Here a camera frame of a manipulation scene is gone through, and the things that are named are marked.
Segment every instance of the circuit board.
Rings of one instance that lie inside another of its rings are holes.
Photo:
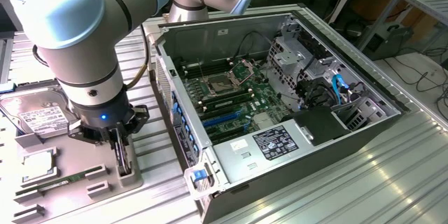
[[[228,72],[184,79],[213,144],[277,124],[291,113],[261,72],[251,62],[243,60]]]

